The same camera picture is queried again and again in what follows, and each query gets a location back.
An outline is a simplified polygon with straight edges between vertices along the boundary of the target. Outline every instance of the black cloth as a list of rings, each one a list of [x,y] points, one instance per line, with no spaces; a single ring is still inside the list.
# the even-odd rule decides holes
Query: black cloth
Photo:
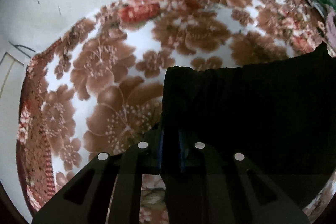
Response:
[[[325,43],[242,68],[172,67],[164,82],[165,124],[193,130],[223,157],[245,154],[301,208],[336,167],[335,106],[336,59]]]

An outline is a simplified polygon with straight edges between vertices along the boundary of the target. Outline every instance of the green object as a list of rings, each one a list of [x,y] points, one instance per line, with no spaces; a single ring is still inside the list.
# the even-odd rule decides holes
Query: green object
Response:
[[[321,3],[322,5],[330,5],[331,7],[334,8],[334,10],[336,10],[336,0],[317,0],[319,3]]]

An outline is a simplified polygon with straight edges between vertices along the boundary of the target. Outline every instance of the black cable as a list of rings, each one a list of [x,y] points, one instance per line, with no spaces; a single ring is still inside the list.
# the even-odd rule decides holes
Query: black cable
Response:
[[[20,45],[20,44],[18,44],[18,45],[14,45],[14,47],[16,47],[16,48],[18,48],[18,47],[22,47],[22,48],[26,48],[27,50],[30,50],[30,51],[32,51],[32,52],[36,52],[36,50],[33,50],[32,48],[29,48],[29,47],[27,47],[27,46]]]

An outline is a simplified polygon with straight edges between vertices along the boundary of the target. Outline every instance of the black fabric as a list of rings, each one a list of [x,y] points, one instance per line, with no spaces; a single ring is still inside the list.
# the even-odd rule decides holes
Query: black fabric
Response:
[[[267,64],[169,68],[163,117],[197,132],[223,157],[245,154],[303,208],[336,167],[335,95],[336,59],[322,43]],[[177,195],[183,199],[182,191]]]

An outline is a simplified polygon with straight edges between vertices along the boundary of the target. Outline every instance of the white dot marker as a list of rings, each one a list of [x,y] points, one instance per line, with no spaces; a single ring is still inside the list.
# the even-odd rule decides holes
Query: white dot marker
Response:
[[[245,156],[242,153],[236,153],[235,154],[235,159],[236,160],[242,161],[242,160],[244,160],[244,158],[245,158]]]
[[[139,142],[139,143],[138,143],[138,147],[139,147],[140,149],[145,149],[145,148],[148,147],[148,143],[146,143],[146,142]]]
[[[98,155],[98,160],[106,160],[109,157],[109,155],[107,155],[107,153],[100,153]]]
[[[205,147],[205,144],[204,143],[201,143],[201,142],[197,142],[195,143],[195,147],[197,149],[203,149]]]

